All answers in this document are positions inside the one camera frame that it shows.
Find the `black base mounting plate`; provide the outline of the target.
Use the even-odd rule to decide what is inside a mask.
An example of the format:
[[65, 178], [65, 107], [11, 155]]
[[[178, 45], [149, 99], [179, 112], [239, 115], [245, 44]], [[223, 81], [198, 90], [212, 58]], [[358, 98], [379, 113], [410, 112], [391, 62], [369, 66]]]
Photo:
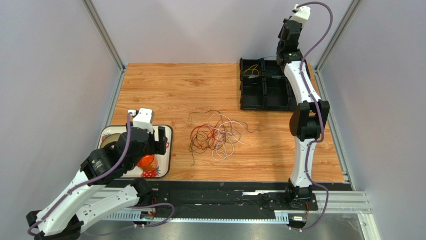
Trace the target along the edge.
[[156, 203], [172, 204], [158, 207], [158, 218], [173, 214], [173, 219], [183, 220], [274, 220], [276, 211], [319, 209], [320, 195], [325, 193], [313, 187], [308, 206], [286, 203], [286, 182], [238, 181], [166, 181], [149, 180]]

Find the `strawberry pattern tray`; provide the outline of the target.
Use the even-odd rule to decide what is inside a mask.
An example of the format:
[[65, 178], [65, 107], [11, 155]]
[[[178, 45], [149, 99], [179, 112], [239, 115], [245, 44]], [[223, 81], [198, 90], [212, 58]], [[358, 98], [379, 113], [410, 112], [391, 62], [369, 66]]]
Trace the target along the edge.
[[[158, 160], [158, 168], [153, 172], [144, 172], [139, 167], [135, 167], [133, 170], [128, 171], [122, 179], [130, 179], [130, 178], [145, 178], [145, 179], [160, 179], [164, 178], [170, 171], [171, 159], [172, 159], [172, 140], [173, 140], [173, 129], [168, 125], [161, 125], [161, 127], [165, 127], [166, 137], [168, 138], [166, 144], [166, 154], [165, 155], [155, 155]], [[101, 137], [105, 135], [111, 134], [122, 134], [126, 131], [126, 127], [123, 126], [109, 126], [105, 128], [100, 136], [98, 148], [100, 148]]]

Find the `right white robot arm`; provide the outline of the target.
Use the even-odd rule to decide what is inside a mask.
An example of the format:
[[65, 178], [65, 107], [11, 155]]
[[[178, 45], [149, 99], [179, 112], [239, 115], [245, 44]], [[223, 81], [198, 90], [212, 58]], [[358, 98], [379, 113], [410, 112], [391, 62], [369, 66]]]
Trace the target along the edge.
[[330, 104], [316, 92], [307, 60], [299, 49], [303, 24], [291, 18], [283, 21], [277, 47], [277, 63], [288, 79], [296, 99], [290, 119], [290, 132], [295, 140], [295, 159], [285, 202], [290, 209], [305, 207], [313, 198], [312, 168], [315, 149], [325, 138]]

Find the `black six-compartment bin organizer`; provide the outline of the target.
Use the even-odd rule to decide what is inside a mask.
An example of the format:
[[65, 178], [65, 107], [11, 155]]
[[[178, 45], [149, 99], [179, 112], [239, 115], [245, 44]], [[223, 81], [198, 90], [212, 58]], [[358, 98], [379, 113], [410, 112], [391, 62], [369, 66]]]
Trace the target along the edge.
[[275, 60], [243, 59], [240, 68], [240, 109], [294, 112], [298, 108], [291, 83]]

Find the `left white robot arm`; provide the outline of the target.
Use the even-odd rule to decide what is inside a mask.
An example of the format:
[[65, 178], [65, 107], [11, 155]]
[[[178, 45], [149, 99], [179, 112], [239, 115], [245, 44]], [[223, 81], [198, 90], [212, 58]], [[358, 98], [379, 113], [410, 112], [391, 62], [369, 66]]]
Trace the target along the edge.
[[128, 126], [115, 141], [105, 141], [83, 161], [67, 188], [48, 207], [26, 216], [27, 233], [36, 240], [76, 240], [97, 222], [126, 208], [156, 208], [153, 189], [135, 179], [117, 193], [88, 201], [145, 157], [167, 154], [167, 129]]

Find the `grey ceramic bowl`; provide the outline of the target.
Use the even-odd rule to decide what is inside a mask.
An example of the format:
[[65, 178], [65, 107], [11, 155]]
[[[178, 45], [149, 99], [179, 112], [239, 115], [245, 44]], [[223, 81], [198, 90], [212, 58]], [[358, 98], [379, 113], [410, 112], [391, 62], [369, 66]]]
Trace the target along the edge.
[[120, 133], [107, 134], [101, 137], [99, 148], [105, 148], [107, 145], [117, 142], [121, 137]]

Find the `orange transparent cup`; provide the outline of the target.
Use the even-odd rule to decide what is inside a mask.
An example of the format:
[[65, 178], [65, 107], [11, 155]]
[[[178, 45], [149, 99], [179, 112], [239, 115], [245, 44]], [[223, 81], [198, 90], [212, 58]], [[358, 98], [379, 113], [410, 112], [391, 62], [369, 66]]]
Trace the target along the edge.
[[158, 166], [159, 163], [155, 155], [146, 155], [137, 163], [137, 167], [147, 173], [155, 172]]

